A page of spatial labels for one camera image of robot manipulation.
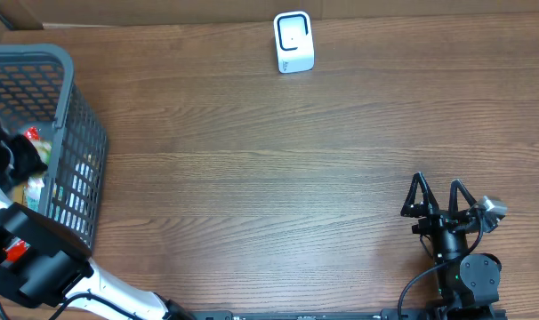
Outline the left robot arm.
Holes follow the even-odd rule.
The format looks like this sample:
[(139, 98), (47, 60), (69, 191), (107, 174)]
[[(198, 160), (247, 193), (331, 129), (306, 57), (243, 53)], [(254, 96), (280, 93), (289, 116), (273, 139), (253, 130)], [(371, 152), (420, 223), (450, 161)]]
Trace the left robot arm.
[[(46, 169), (29, 139), (0, 123), (0, 298), (26, 308), (54, 307), (55, 317), (72, 307), (106, 319), (189, 319), (177, 303), (100, 268), (68, 228), (9, 197)], [(7, 317), (1, 303), (0, 317)]]

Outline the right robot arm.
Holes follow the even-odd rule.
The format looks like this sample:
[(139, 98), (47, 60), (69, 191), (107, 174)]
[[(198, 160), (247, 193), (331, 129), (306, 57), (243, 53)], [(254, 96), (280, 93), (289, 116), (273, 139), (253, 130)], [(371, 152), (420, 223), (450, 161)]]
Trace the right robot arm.
[[(400, 215), (414, 218), (412, 232), (420, 243), (430, 242), (424, 250), (433, 266), (414, 277), (398, 298), (399, 319), (504, 319), (504, 311), (495, 311), (503, 265), (490, 253), (476, 253), (483, 235), (493, 232), (505, 218), (507, 205), (496, 197), (475, 199), (461, 180), (450, 185), (446, 209), (438, 205), (422, 172), (414, 174)], [(404, 310), (411, 287), (434, 274), (439, 300), (423, 309)]]

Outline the spaghetti packet red ends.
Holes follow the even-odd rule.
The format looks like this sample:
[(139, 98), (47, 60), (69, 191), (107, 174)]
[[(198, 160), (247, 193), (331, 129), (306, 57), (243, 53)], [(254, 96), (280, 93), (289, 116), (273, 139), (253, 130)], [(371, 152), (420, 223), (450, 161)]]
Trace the spaghetti packet red ends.
[[(48, 140), (44, 140), (40, 135), (35, 126), (29, 127), (24, 133), (31, 143), (34, 145), (37, 153), (39, 154), (42, 162), (44, 164), (49, 164), (50, 157), (52, 153), (52, 143)], [(39, 173), (33, 175), (32, 177), (41, 177), (44, 179), (44, 173)], [(14, 191), (12, 198), (20, 204), (25, 204), (23, 189), (26, 185), (23, 183), (19, 185)], [(30, 247), (28, 243), (19, 239), (18, 237), (13, 238), (7, 248), (4, 249), (7, 257), (5, 261), (9, 264), (16, 262)]]

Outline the white barcode scanner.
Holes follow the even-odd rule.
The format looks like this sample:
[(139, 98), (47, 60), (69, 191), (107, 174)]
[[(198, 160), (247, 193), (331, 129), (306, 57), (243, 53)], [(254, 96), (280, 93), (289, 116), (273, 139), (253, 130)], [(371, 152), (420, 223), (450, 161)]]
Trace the white barcode scanner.
[(278, 71), (281, 74), (313, 69), (315, 49), (310, 16), (303, 11), (282, 12), (273, 20)]

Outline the grey plastic basket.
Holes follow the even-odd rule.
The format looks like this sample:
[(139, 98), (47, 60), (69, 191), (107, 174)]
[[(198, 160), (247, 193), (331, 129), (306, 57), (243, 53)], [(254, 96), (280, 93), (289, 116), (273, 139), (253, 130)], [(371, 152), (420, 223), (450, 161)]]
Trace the grey plastic basket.
[(109, 150), (107, 132), (75, 84), (70, 55), (54, 44), (0, 44), (0, 122), (36, 127), (52, 151), (39, 211), (94, 244)]

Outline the teal snack packet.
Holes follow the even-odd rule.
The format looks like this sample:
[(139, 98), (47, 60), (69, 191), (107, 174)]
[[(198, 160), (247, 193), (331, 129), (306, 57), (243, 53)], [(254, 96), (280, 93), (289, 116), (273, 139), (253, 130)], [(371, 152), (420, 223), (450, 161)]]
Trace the teal snack packet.
[(29, 209), (33, 211), (39, 210), (43, 188), (44, 180), (41, 177), (31, 177), (28, 179), (28, 182), (23, 189), (23, 194), (26, 206)]

